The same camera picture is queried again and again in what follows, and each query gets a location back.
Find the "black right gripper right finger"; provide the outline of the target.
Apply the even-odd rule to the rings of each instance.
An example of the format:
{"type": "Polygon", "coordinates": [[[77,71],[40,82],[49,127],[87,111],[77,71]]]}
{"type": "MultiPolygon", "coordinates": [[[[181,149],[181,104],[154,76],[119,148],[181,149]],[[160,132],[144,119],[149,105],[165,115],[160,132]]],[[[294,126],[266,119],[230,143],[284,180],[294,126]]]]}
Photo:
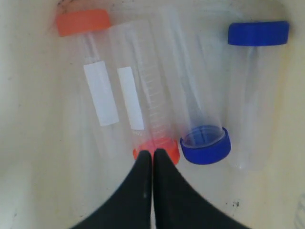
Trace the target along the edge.
{"type": "Polygon", "coordinates": [[[153,204],[158,229],[245,228],[196,192],[164,149],[153,156],[153,204]]]}

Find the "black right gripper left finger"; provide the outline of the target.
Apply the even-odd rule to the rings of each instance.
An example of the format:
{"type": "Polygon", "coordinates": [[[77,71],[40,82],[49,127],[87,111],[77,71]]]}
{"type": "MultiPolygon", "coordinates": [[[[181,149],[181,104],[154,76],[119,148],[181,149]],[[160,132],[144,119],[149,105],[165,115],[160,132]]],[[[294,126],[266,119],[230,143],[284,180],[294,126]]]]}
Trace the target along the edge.
{"type": "Polygon", "coordinates": [[[149,229],[152,209],[152,156],[141,151],[113,195],[74,229],[149,229]]]}

